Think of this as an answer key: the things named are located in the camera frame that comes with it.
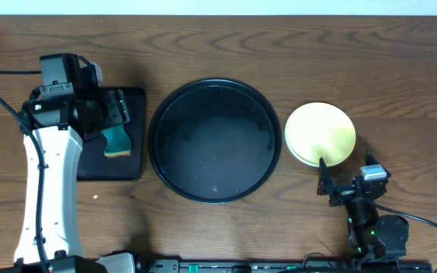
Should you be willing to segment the light green plate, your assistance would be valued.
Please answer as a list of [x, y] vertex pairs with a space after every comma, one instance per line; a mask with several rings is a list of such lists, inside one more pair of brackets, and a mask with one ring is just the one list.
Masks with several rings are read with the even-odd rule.
[[305, 165], [308, 165], [308, 166], [310, 166], [310, 167], [319, 168], [319, 165], [318, 165], [318, 164], [314, 164], [314, 163], [308, 162], [308, 161], [305, 160], [304, 158], [300, 157], [300, 156], [299, 156], [299, 155], [294, 151], [294, 149], [292, 148], [292, 146], [290, 145], [290, 143], [289, 143], [288, 141], [286, 141], [285, 143], [286, 143], [286, 146], [287, 146], [288, 150], [290, 151], [290, 153], [291, 153], [291, 154], [292, 154], [296, 159], [298, 159], [300, 162], [302, 162], [302, 163], [304, 163]]

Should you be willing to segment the yellow plate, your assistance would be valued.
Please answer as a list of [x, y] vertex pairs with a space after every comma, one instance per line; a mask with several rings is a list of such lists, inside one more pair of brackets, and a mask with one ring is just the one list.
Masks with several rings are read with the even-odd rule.
[[352, 120], [338, 107], [311, 102], [294, 110], [285, 125], [285, 142], [308, 162], [318, 164], [321, 157], [327, 166], [345, 161], [356, 145]]

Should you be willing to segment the green yellow sponge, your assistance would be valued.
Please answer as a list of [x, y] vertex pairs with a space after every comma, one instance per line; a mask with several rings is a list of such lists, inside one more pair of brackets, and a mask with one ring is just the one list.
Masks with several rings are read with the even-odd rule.
[[129, 156], [132, 143], [127, 135], [123, 124], [110, 127], [102, 131], [102, 134], [107, 139], [107, 144], [104, 149], [104, 155], [108, 158], [119, 156]]

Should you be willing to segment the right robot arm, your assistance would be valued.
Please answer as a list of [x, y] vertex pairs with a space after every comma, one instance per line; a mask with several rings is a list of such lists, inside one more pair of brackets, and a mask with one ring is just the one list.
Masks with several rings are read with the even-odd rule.
[[325, 160], [319, 160], [317, 194], [328, 195], [329, 205], [344, 206], [347, 210], [348, 236], [358, 251], [350, 264], [362, 271], [399, 272], [399, 259], [407, 253], [409, 223], [399, 215], [380, 216], [373, 200], [386, 193], [391, 177], [370, 153], [366, 165], [350, 184], [337, 186]]

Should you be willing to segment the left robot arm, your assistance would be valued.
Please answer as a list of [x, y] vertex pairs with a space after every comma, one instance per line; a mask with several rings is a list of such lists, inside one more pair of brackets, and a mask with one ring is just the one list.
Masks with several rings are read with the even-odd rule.
[[27, 154], [24, 225], [10, 272], [100, 270], [82, 257], [77, 229], [77, 168], [85, 137], [102, 134], [104, 155], [130, 155], [131, 121], [121, 89], [81, 55], [40, 57], [42, 86], [15, 117]]

